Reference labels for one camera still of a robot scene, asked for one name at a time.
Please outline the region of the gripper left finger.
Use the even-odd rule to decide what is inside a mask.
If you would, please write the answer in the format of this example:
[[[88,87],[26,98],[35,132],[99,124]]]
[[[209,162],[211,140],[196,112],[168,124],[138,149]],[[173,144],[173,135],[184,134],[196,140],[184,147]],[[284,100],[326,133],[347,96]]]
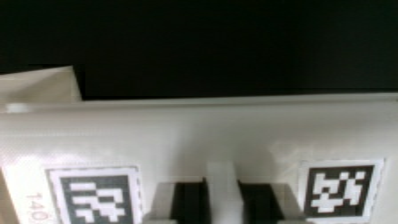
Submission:
[[[170,219],[177,221],[177,224],[211,224],[205,180],[175,183]]]

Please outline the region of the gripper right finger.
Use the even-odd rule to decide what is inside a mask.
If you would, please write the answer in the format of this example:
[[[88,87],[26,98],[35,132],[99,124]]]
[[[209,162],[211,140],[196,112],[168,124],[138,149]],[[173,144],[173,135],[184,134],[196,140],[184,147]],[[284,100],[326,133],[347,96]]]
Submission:
[[[237,187],[243,199],[243,224],[275,224],[269,185],[237,182]]]

